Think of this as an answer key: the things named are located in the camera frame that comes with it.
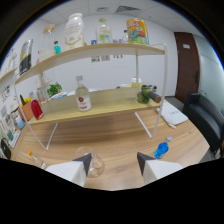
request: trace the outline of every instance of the black chair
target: black chair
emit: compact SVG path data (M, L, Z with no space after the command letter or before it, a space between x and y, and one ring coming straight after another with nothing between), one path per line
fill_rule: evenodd
M224 116L218 108L200 93L188 93L183 113L207 140L210 150L216 154L224 139Z

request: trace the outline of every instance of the white ceiling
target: white ceiling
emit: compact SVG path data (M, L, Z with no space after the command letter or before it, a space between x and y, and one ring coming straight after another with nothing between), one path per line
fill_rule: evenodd
M141 11L137 15L138 18L157 23L173 32L188 32L203 37L195 26L182 15L152 0L72 0L52 9L40 19L57 26L67 22L68 17L74 12L82 13L83 17L116 14L119 6L140 9ZM97 8L101 7L108 7L108 11L97 12Z

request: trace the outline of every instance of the dark door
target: dark door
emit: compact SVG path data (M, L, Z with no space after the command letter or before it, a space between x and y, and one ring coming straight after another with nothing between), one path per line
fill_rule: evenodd
M185 102L188 92L198 92L200 79L199 54L191 33L174 33L178 50L178 79L175 97Z

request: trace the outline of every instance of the sign on wall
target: sign on wall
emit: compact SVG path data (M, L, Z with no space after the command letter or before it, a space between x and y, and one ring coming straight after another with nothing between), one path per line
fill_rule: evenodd
M10 85L6 86L2 92L3 103L11 96Z

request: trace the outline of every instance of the potted plant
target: potted plant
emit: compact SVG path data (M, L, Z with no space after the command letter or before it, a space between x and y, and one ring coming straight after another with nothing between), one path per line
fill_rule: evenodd
M62 90L61 85L56 82L55 85L50 85L50 89L47 89L47 94L49 97L54 96L57 93L60 93Z

